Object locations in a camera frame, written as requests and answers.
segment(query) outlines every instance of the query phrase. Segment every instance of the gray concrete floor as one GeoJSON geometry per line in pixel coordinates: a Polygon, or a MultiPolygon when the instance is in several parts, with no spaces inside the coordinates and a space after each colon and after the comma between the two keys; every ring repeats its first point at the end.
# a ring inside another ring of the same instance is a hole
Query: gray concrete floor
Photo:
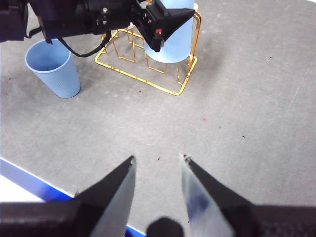
{"type": "MultiPolygon", "coordinates": [[[[74,194],[136,155],[129,224],[143,231],[169,216],[189,233],[180,152],[254,203],[316,205],[316,4],[197,2],[198,62],[179,97],[90,57],[75,59],[81,92],[61,99],[24,65],[41,35],[3,43],[1,156],[74,194]]],[[[100,39],[68,41],[87,52],[100,39]]]]}

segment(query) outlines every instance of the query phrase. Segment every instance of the cup rim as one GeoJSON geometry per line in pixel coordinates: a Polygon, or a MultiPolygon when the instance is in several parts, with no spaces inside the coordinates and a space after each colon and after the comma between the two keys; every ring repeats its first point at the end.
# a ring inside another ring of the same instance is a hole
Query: cup rim
{"type": "Polygon", "coordinates": [[[68,61],[70,60],[70,57],[71,57],[71,52],[70,52],[69,50],[68,50],[68,53],[69,53],[69,54],[68,54],[67,60],[66,60],[62,65],[60,65],[58,68],[55,68],[55,69],[52,69],[52,70],[49,70],[49,71],[39,71],[39,70],[36,70],[36,69],[32,68],[32,67],[28,64],[28,62],[27,62],[27,56],[28,56],[29,51],[30,51],[35,45],[37,45],[37,44],[39,44],[39,43],[42,43],[43,41],[46,41],[46,40],[43,39],[43,40],[41,40],[41,41],[36,42],[35,44],[33,44],[33,45],[28,49],[28,51],[26,51],[25,57],[24,57],[24,62],[25,62],[25,64],[26,64],[26,66],[27,66],[32,72],[35,72],[35,73],[43,73],[43,74],[45,74],[45,73],[52,73],[52,72],[55,72],[56,70],[58,70],[58,69],[64,67],[65,64],[68,63],[68,61]]]}

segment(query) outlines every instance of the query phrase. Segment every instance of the light blue plastic cup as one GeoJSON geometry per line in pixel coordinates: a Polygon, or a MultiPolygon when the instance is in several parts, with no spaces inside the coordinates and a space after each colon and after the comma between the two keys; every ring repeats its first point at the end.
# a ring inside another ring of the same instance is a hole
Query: light blue plastic cup
{"type": "MultiPolygon", "coordinates": [[[[166,8],[190,8],[194,7],[194,0],[161,0],[166,8]]],[[[177,63],[186,59],[191,52],[193,18],[184,23],[164,43],[160,52],[152,50],[145,43],[146,53],[154,60],[162,63],[177,63]]]]}
{"type": "Polygon", "coordinates": [[[25,64],[57,96],[71,98],[80,91],[80,81],[71,52],[57,39],[44,40],[26,52],[25,64]]]}

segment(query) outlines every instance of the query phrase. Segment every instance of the wire cup holder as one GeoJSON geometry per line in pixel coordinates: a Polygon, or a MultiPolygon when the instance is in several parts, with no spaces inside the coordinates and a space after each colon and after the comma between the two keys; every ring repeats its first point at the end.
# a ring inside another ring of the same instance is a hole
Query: wire cup holder
{"type": "Polygon", "coordinates": [[[124,74],[138,81],[151,85],[166,93],[172,95],[180,95],[186,87],[193,68],[195,67],[198,60],[195,56],[195,51],[198,42],[201,20],[201,14],[195,11],[191,52],[187,59],[182,62],[167,64],[151,59],[144,50],[144,38],[141,34],[135,32],[133,27],[115,30],[114,33],[111,35],[110,41],[105,45],[103,49],[100,50],[100,52],[96,55],[94,61],[103,67],[109,68],[118,73],[124,74]],[[129,57],[125,56],[127,54],[126,51],[124,53],[120,53],[119,47],[121,47],[121,45],[125,45],[125,47],[126,45],[128,45],[129,49],[131,49],[132,53],[130,53],[129,57]],[[112,65],[105,62],[106,58],[101,59],[101,57],[103,56],[110,58],[112,65]],[[117,58],[119,60],[118,64],[120,65],[120,68],[113,65],[112,61],[114,58],[117,58]],[[129,66],[128,69],[123,69],[123,65],[129,66]],[[145,70],[147,77],[148,71],[153,72],[151,74],[152,79],[148,80],[136,75],[139,75],[140,71],[144,72],[145,70]],[[168,74],[168,86],[162,85],[163,77],[168,74]]]}

